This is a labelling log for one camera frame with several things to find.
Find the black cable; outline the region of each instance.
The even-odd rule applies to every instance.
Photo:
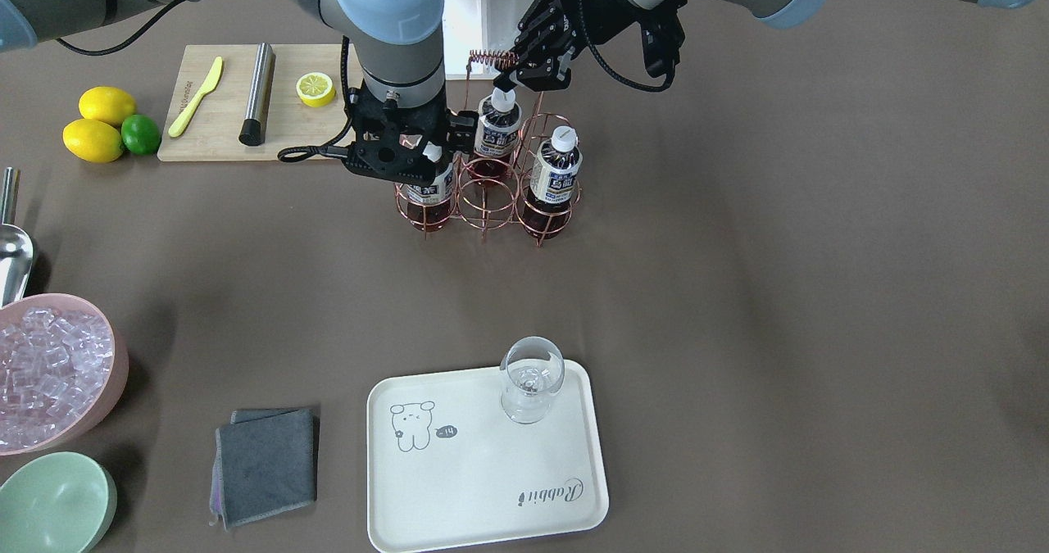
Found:
[[[160,8],[160,10],[158,13],[155,13],[155,15],[153,15],[152,19],[147,20],[146,24],[142,25],[142,28],[140,28],[138,30],[135,30],[134,34],[131,35],[131,37],[127,38],[124,41],[124,43],[121,43],[120,45],[116,45],[116,46],[112,46],[112,47],[110,47],[108,49],[100,49],[98,51],[92,51],[90,49],[81,49],[80,47],[77,47],[74,45],[70,45],[64,39],[56,39],[56,41],[59,42],[59,45],[63,45],[66,49],[69,49],[70,51],[80,54],[81,56],[108,56],[109,54],[115,54],[115,52],[120,51],[121,49],[124,49],[128,45],[131,45],[132,43],[134,43],[140,37],[142,37],[143,35],[145,35],[147,30],[149,30],[149,27],[155,25],[156,21],[160,20],[162,16],[167,15],[168,13],[171,12],[172,8],[174,8],[175,6],[181,4],[183,2],[186,2],[186,1],[185,0],[172,0],[171,2],[169,2],[167,4],[167,6],[165,6],[164,8]]]
[[[346,123],[342,126],[342,130],[339,131],[338,135],[336,135],[335,137],[331,137],[330,140],[328,140],[327,142],[324,142],[323,144],[321,144],[319,146],[294,146],[294,147],[291,147],[291,148],[284,148],[284,149],[280,150],[279,152],[277,152],[277,159],[278,161],[281,161],[281,162],[284,162],[284,163],[287,163],[287,164],[292,164],[292,163],[295,163],[295,162],[302,162],[303,159],[309,159],[311,157],[313,157],[315,155],[321,155],[321,156],[324,156],[324,157],[341,157],[341,156],[338,156],[338,155],[330,154],[327,151],[326,147],[333,146],[336,143],[338,143],[339,140],[342,140],[343,137],[345,137],[346,133],[349,132],[349,128],[350,128],[350,124],[351,124],[351,116],[352,116],[352,107],[351,107],[352,103],[351,103],[351,99],[352,99],[352,97],[350,97],[349,86],[346,84],[346,82],[347,82],[346,66],[349,63],[349,38],[347,38],[347,37],[343,37],[342,38],[342,51],[341,51],[340,56],[342,58],[342,60],[340,61],[340,64],[339,64],[339,81],[340,81],[340,83],[342,85],[342,101],[343,101],[343,108],[342,108],[342,110],[343,110],[343,112],[346,113]]]
[[[583,15],[583,0],[577,0],[577,1],[579,6],[580,33],[583,34],[583,40],[586,42],[586,46],[591,50],[592,56],[594,56],[594,59],[597,61],[597,64],[599,64],[599,66],[601,67],[601,69],[605,71],[605,73],[611,76],[612,79],[614,79],[616,82],[619,82],[620,84],[629,86],[630,88],[634,88],[636,90],[641,90],[644,92],[662,92],[670,87],[670,84],[673,83],[673,76],[675,76],[675,66],[672,62],[667,64],[669,67],[667,68],[666,77],[663,79],[663,84],[660,84],[659,86],[652,86],[649,84],[641,84],[640,82],[635,82],[634,80],[630,80],[625,76],[621,76],[619,75],[619,72],[612,69],[612,66],[608,65],[608,62],[604,61],[604,58],[601,57],[601,54],[598,54],[597,45],[594,45],[594,42],[591,41],[590,33],[587,33],[586,30],[586,19],[584,18],[585,15]]]

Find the bottle label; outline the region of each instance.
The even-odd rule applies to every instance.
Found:
[[[487,116],[481,115],[480,128],[477,129],[473,142],[473,151],[485,157],[501,158],[510,155],[517,145],[517,128],[520,122],[507,127],[492,125]]]
[[[433,184],[428,187],[416,187],[415,185],[408,185],[405,188],[408,191],[408,198],[416,205],[422,205],[425,207],[432,207],[434,205],[440,205],[449,197],[452,196],[452,190],[455,188],[455,163],[449,163],[448,169],[446,169],[442,174],[433,179]]]
[[[532,194],[543,203],[558,204],[572,200],[572,193],[576,189],[576,175],[582,163],[583,158],[580,156],[579,162],[569,168],[554,168],[541,156],[536,156],[529,184]]]

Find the gray cloth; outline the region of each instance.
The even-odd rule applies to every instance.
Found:
[[[211,509],[226,528],[317,499],[308,409],[237,410],[215,431]]]

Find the white tray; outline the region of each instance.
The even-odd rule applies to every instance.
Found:
[[[431,551],[587,530],[604,519],[608,487],[586,371],[566,360],[550,413],[527,426],[504,413],[498,375],[486,367],[394,377],[371,389],[376,549]]]

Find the wooden cutting board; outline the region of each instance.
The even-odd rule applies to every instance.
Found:
[[[277,152],[283,148],[323,144],[338,133],[346,121],[339,86],[340,50],[339,45],[273,46],[275,59],[265,143],[248,147],[237,136],[248,108],[258,45],[188,45],[171,95],[157,157],[165,162],[275,161]],[[186,131],[179,137],[169,137],[168,127],[186,108],[217,56],[222,57],[222,78],[218,87],[204,98]],[[330,104],[312,108],[299,100],[295,85],[300,76],[309,71],[322,71],[334,80],[336,98]],[[363,75],[352,47],[346,72],[350,86],[360,86]],[[343,141],[352,140],[350,131]]]

